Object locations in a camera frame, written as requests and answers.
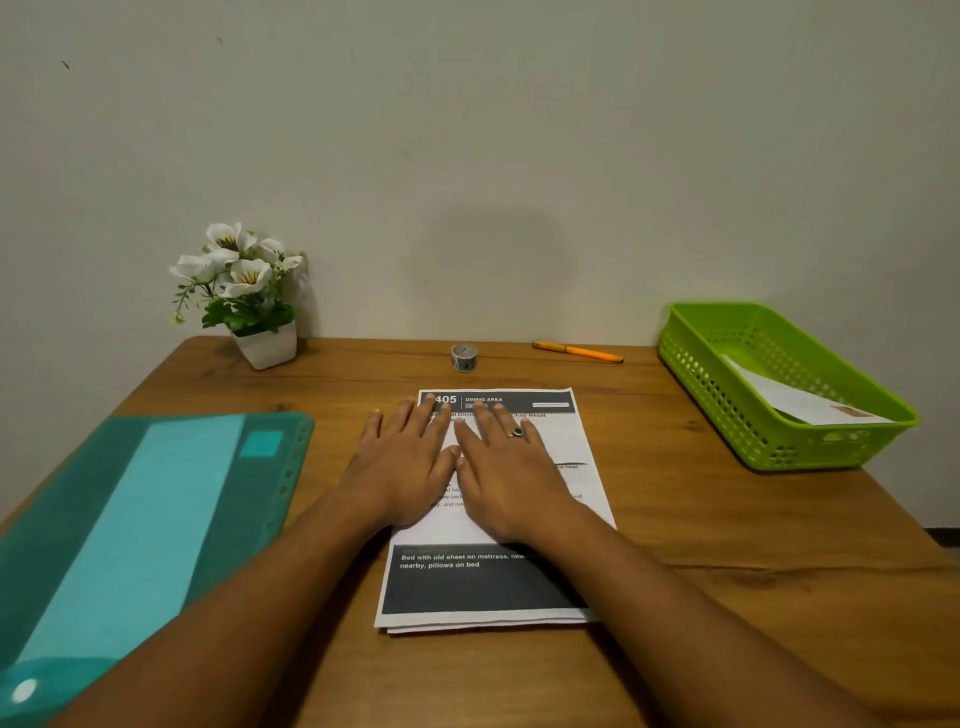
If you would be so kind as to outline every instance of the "left hand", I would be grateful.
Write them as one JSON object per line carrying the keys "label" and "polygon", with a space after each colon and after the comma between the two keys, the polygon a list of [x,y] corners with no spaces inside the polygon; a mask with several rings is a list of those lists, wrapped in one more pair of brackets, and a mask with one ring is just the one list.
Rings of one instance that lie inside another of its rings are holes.
{"label": "left hand", "polygon": [[427,395],[414,408],[413,400],[404,400],[386,424],[383,413],[373,410],[364,425],[341,487],[364,492],[381,526],[407,525],[422,517],[453,476],[460,449],[454,445],[440,452],[450,427],[450,406],[445,404],[430,424],[435,401]]}

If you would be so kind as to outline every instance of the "wooden table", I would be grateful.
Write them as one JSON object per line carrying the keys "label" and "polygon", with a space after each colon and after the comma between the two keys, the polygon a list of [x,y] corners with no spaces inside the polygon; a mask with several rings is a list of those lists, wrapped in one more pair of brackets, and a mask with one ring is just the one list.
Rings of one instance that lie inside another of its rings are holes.
{"label": "wooden table", "polygon": [[[183,342],[118,414],[301,411],[316,420],[289,519],[334,487],[367,414],[421,387],[573,386],[620,530],[902,725],[960,726],[960,569],[862,471],[744,468],[652,348],[614,366],[523,344],[313,339],[253,371]],[[391,638],[373,629],[386,541],[358,559],[265,721],[302,726],[643,725],[601,627]]]}

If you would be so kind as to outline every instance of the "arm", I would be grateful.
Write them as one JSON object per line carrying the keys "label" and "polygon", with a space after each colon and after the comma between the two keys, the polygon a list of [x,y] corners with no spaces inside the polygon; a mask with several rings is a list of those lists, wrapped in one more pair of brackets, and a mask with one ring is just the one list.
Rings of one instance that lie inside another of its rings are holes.
{"label": "arm", "polygon": [[273,544],[140,645],[52,725],[255,724],[300,638],[361,546],[439,498],[458,449],[440,452],[446,407],[402,402],[368,419],[340,485]]}
{"label": "arm", "polygon": [[678,725],[878,728],[884,723],[746,621],[610,528],[566,489],[537,429],[476,407],[455,425],[470,516],[550,559],[620,642]]}

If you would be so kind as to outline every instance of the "white flower pot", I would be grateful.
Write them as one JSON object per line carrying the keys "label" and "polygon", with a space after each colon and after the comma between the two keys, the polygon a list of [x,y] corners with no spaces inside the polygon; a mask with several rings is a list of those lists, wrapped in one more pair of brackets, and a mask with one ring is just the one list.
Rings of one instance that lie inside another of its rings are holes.
{"label": "white flower pot", "polygon": [[251,336],[233,336],[233,341],[254,369],[274,367],[297,355],[297,323],[291,321],[276,333],[261,331]]}

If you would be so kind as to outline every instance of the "white wall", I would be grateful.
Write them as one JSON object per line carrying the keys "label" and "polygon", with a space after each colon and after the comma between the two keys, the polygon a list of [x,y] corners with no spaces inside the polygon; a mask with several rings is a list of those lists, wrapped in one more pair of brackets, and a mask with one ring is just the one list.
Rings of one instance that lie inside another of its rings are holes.
{"label": "white wall", "polygon": [[871,471],[960,525],[958,37],[927,0],[5,0],[0,513],[199,330],[166,267],[243,220],[327,336],[770,303],[921,411]]}

